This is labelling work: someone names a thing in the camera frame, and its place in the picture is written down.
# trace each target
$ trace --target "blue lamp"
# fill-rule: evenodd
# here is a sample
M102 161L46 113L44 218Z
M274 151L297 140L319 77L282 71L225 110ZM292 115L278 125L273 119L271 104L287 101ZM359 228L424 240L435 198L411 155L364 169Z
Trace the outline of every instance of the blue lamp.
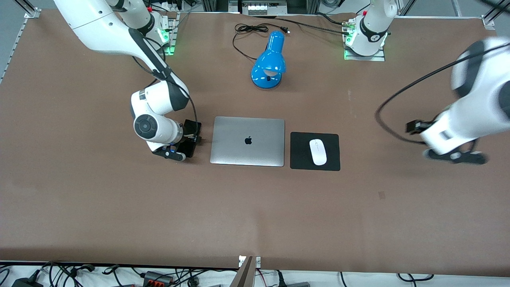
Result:
M282 55L285 36L280 31L274 31L269 35L266 50L256 60L251 69L251 80L263 89L276 87L285 73L285 59Z

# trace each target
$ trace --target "laptop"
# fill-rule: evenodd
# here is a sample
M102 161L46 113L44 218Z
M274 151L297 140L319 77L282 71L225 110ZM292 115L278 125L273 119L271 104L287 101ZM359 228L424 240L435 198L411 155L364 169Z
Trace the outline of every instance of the laptop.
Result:
M284 166L285 121L217 116L211 163Z

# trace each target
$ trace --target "table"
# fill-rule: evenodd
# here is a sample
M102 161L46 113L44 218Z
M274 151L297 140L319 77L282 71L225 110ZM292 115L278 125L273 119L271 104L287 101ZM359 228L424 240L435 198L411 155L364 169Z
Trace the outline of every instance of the table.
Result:
M346 20L352 14L340 14ZM321 17L294 16L338 28ZM289 27L287 73L260 90L232 47L236 23ZM58 11L30 20L0 85L2 259L507 276L510 133L484 137L483 166L425 160L376 124L377 106L492 32L479 19L395 19L386 62L344 61L339 35L193 13L167 62L203 123L195 156L152 155L130 96L151 81L128 56L84 47ZM267 35L239 37L257 56ZM454 101L449 71L392 102L399 131ZM215 116L283 118L282 168L209 163ZM191 106L169 117L193 119ZM290 133L336 133L339 172L289 168Z

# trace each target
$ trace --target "mouse pad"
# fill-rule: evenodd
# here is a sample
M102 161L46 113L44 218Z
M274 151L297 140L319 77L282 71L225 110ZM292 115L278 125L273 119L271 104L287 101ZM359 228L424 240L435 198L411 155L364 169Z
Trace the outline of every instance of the mouse pad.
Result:
M310 151L310 140L320 139L326 149L327 161L315 165ZM294 170L339 171L340 144L337 134L330 133L290 133L290 168Z

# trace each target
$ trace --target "white mouse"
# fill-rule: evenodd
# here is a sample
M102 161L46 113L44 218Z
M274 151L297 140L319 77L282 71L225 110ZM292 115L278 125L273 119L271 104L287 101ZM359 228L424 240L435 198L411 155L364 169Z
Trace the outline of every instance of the white mouse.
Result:
M326 149L324 143L320 139L310 140L310 151L315 165L323 165L327 161Z

